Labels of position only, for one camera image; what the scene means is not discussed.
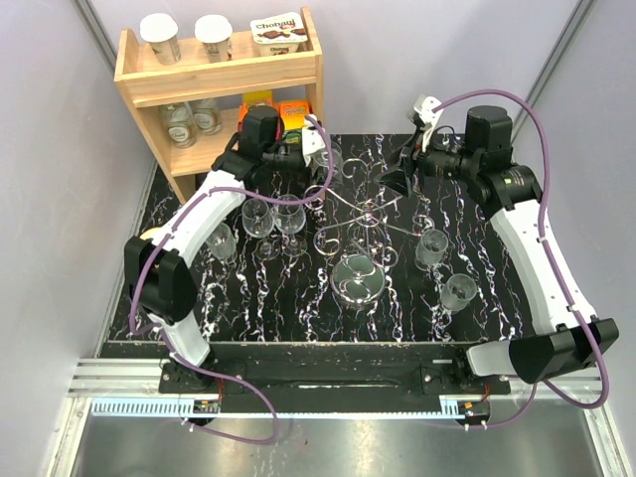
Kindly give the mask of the chrome wine glass rack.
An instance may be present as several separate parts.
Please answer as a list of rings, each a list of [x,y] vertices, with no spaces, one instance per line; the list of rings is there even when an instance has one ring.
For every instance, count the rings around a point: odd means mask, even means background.
[[[389,208],[396,205],[399,198],[384,202],[378,199],[349,201],[337,188],[343,180],[353,177],[352,172],[337,168],[330,187],[307,208],[319,212],[331,199],[337,207],[349,209],[346,219],[318,228],[312,244],[320,255],[336,260],[329,275],[335,299],[346,307],[363,309],[379,301],[387,287],[389,270],[398,264],[398,252],[392,246],[390,232],[418,239],[433,229],[433,220],[427,215],[418,218],[419,232],[390,224]]]

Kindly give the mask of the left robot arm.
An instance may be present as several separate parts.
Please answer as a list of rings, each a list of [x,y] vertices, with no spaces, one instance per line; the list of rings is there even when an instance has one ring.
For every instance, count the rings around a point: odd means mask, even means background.
[[[202,336],[194,315],[197,289],[190,266],[202,245],[232,211],[258,194],[257,176],[270,169],[304,170],[311,156],[330,147],[320,120],[306,115],[298,156],[278,155],[276,137],[265,126],[278,125],[280,117],[269,106],[255,106],[242,121],[223,154],[208,173],[202,188],[182,206],[153,238],[133,237],[124,246],[124,275],[129,287],[129,327],[140,334],[136,312],[144,309],[152,326],[165,335],[171,357],[184,366],[181,381],[194,393],[209,390],[216,370],[206,360],[211,347]]]

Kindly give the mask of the round yellow wooden coaster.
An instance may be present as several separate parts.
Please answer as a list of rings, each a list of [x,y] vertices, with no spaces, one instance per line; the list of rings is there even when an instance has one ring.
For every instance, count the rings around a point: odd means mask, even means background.
[[[148,229],[143,232],[139,237],[143,240],[154,239],[154,237],[160,232],[159,228]]]

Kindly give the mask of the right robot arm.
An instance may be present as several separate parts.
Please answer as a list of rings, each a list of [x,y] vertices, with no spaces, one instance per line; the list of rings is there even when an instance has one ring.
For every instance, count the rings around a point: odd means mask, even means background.
[[[414,133],[390,156],[388,170],[377,181],[406,197],[427,177],[462,182],[514,263],[535,331],[470,347],[467,360],[453,367],[452,382],[473,394],[490,376],[536,384],[596,364],[617,341],[617,324],[597,316],[568,271],[541,208],[539,181],[513,160],[511,117],[500,106],[474,106],[464,134],[444,140],[437,125],[441,113],[438,99],[418,100],[409,116]]]

